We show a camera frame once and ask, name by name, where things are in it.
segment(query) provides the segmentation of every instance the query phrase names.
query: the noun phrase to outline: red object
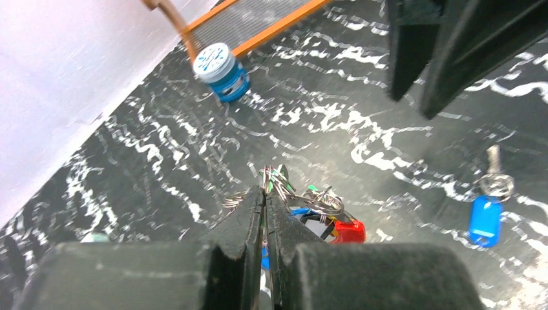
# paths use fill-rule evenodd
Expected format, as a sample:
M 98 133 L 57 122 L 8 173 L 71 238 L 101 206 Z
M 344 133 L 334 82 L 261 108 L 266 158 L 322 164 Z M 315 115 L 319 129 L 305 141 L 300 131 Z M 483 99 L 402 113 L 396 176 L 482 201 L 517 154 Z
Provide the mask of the red object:
M 336 221 L 335 230 L 337 231 L 338 236 L 330 243 L 364 243 L 366 240 L 365 225 L 359 220 L 352 220 L 352 223 Z

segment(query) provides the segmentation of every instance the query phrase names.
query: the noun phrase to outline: metal key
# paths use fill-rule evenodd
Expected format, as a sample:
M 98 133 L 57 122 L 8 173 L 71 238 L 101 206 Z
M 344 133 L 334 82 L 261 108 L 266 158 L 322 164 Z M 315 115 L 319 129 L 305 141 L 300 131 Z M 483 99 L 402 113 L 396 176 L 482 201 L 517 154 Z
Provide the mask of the metal key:
M 502 174 L 500 147 L 493 145 L 487 149 L 489 168 L 487 174 L 479 179 L 479 187 L 487 196 L 497 197 L 501 202 L 510 198 L 514 192 L 514 178 Z

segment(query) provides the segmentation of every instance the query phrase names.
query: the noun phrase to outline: keychain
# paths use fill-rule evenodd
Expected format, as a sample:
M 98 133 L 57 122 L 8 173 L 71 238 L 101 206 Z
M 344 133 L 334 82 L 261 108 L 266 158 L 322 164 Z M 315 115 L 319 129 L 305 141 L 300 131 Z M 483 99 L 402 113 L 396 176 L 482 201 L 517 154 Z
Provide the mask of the keychain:
M 487 149 L 489 169 L 479 179 L 483 196 L 472 202 L 470 219 L 470 239 L 482 247 L 492 247 L 498 243 L 501 231 L 502 203 L 514 191 L 514 179 L 501 173 L 500 148 L 493 145 Z

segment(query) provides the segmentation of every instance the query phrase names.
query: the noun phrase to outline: orange handle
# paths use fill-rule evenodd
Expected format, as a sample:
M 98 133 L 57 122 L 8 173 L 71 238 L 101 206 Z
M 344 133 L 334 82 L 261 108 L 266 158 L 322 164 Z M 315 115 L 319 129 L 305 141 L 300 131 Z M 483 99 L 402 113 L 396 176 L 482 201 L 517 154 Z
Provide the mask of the orange handle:
M 163 13 L 167 16 L 169 21 L 173 24 L 175 29 L 177 29 L 177 32 L 179 32 L 179 35 L 181 36 L 181 39 L 185 43 L 185 46 L 187 48 L 187 54 L 190 57 L 191 62 L 196 59 L 196 56 L 198 53 L 196 52 L 196 48 L 194 46 L 194 37 L 192 36 L 192 33 L 190 32 L 187 23 L 179 14 L 179 11 L 173 3 L 170 0 L 142 0 L 146 6 L 150 10 L 154 10 L 155 8 L 160 8 L 160 10 L 163 11 Z

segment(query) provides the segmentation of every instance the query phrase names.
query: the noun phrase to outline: white lid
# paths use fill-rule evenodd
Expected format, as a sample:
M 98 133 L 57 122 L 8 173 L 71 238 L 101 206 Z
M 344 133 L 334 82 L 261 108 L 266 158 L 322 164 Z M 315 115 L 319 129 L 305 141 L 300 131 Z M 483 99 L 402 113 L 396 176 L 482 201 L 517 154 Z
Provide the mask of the white lid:
M 235 64 L 235 57 L 224 43 L 215 43 L 203 49 L 193 64 L 193 70 L 206 83 L 224 78 Z

